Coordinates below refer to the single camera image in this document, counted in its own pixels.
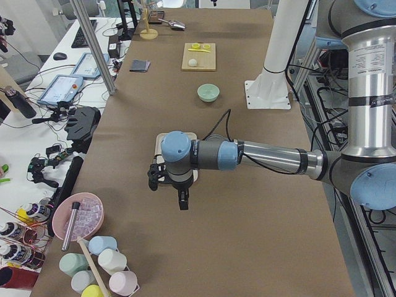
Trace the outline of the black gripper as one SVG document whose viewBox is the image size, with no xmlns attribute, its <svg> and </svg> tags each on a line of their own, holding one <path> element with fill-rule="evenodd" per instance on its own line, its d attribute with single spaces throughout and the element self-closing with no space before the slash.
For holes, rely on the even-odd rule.
<svg viewBox="0 0 396 297">
<path fill-rule="evenodd" d="M 172 182 L 172 186 L 178 191 L 178 204 L 180 210 L 189 209 L 189 188 L 193 185 L 193 180 L 188 179 L 181 182 Z"/>
</svg>

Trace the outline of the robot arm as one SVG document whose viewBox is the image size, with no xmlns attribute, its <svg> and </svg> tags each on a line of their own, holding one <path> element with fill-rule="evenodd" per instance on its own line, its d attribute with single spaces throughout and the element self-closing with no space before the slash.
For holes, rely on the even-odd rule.
<svg viewBox="0 0 396 297">
<path fill-rule="evenodd" d="M 172 185 L 180 209 L 186 210 L 195 170 L 233 170 L 245 163 L 281 174 L 305 174 L 373 210 L 394 208 L 395 2 L 320 1 L 316 44 L 348 51 L 348 143 L 343 150 L 308 152 L 213 134 L 192 140 L 173 131 L 160 143 L 160 172 L 148 171 L 150 188 L 156 190 L 157 182 Z"/>
</svg>

